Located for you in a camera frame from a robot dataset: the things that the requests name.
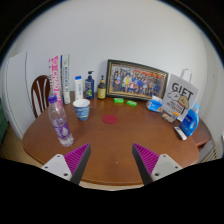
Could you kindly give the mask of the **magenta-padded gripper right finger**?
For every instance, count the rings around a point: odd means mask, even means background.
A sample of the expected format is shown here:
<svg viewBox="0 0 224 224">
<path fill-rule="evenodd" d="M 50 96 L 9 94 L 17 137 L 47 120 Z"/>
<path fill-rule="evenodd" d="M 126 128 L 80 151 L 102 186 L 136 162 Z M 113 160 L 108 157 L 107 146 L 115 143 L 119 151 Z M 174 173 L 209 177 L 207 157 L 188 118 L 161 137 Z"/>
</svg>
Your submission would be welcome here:
<svg viewBox="0 0 224 224">
<path fill-rule="evenodd" d="M 136 143 L 132 146 L 132 154 L 144 185 L 148 185 L 182 169 L 169 155 L 158 155 Z"/>
</svg>

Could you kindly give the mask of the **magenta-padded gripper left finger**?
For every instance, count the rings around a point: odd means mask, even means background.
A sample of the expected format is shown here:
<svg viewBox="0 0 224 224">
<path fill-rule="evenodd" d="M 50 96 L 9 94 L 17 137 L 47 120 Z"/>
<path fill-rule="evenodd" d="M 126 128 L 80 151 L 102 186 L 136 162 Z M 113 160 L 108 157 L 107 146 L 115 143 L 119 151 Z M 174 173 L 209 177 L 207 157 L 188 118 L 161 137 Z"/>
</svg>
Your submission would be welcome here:
<svg viewBox="0 0 224 224">
<path fill-rule="evenodd" d="M 42 166 L 42 169 L 78 185 L 90 154 L 91 145 L 87 143 L 66 155 L 56 154 Z"/>
</svg>

